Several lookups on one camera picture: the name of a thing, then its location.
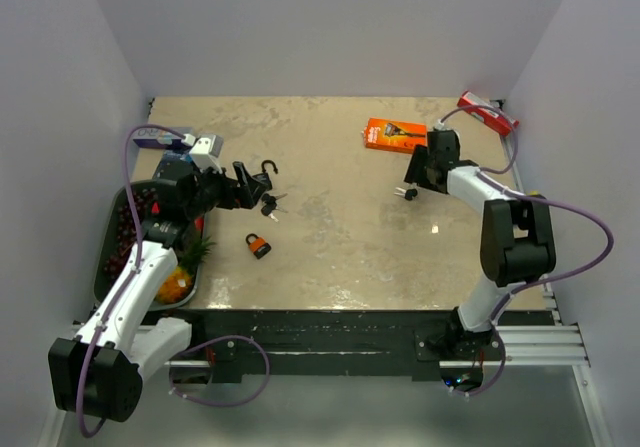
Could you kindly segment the black Kaijing padlock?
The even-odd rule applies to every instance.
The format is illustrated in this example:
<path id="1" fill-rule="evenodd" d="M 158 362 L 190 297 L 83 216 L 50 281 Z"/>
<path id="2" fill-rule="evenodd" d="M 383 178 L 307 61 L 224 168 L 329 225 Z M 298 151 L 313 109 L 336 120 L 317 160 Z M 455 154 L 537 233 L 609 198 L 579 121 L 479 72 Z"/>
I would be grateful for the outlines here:
<path id="1" fill-rule="evenodd" d="M 277 164 L 270 159 L 265 159 L 261 162 L 261 171 L 253 175 L 253 178 L 258 181 L 266 192 L 273 189 L 272 176 L 277 175 L 279 169 Z"/>

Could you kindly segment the black key bunch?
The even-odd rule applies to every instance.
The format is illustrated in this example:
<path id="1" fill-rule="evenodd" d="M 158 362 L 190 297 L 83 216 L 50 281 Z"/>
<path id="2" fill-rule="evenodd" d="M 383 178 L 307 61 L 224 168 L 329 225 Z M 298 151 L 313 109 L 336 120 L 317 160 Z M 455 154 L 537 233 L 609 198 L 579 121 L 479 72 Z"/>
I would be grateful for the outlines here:
<path id="1" fill-rule="evenodd" d="M 276 211 L 286 213 L 285 209 L 282 209 L 278 206 L 278 202 L 287 196 L 287 193 L 273 195 L 271 193 L 265 192 L 260 200 L 262 203 L 260 212 L 264 217 L 270 218 L 274 222 L 278 222 L 278 218 L 275 215 Z"/>

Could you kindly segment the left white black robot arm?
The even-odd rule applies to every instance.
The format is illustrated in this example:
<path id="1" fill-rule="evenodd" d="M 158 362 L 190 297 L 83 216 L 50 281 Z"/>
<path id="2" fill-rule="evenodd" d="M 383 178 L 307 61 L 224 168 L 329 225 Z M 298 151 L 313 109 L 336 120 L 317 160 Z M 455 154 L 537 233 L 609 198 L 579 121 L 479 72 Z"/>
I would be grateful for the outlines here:
<path id="1" fill-rule="evenodd" d="M 101 257 L 118 255 L 112 279 L 96 283 L 104 297 L 72 338 L 56 339 L 48 352 L 54 402 L 80 418 L 124 422 L 145 382 L 171 357 L 200 357 L 207 335 L 180 317 L 140 327 L 162 284 L 204 243 L 197 220 L 215 208 L 254 208 L 271 190 L 267 171 L 234 177 L 178 160 L 151 180 L 126 185 L 115 197 Z"/>

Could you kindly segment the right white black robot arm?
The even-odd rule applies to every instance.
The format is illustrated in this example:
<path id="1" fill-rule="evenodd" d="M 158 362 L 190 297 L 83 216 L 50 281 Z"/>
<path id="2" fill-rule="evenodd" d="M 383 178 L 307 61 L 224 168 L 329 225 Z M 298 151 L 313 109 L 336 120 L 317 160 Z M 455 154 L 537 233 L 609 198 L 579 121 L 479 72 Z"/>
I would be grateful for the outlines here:
<path id="1" fill-rule="evenodd" d="M 506 186 L 491 186 L 481 174 L 475 162 L 460 158 L 455 131 L 433 130 L 424 145 L 414 148 L 405 175 L 409 187 L 396 189 L 407 201 L 417 197 L 420 188 L 453 196 L 481 215 L 483 276 L 449 315 L 443 331 L 425 341 L 441 358 L 466 360 L 488 345 L 516 288 L 539 280 L 556 266 L 551 217 L 543 199 L 509 196 Z"/>

